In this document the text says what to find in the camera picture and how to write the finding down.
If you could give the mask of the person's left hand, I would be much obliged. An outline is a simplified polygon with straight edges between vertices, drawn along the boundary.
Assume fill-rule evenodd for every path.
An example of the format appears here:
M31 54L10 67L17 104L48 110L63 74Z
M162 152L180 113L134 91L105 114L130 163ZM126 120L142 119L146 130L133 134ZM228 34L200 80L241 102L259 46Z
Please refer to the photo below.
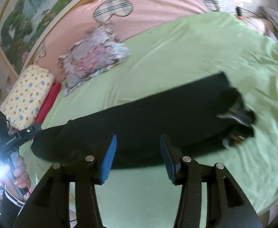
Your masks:
M17 186L19 188L30 188L31 180L29 174L27 172L27 166L24 163L24 158L19 156L17 158L17 166L13 171L13 176L15 177L13 183L8 178L8 173L10 173L10 167L8 164L2 166L1 174L0 174L0 183L7 188L13 188Z

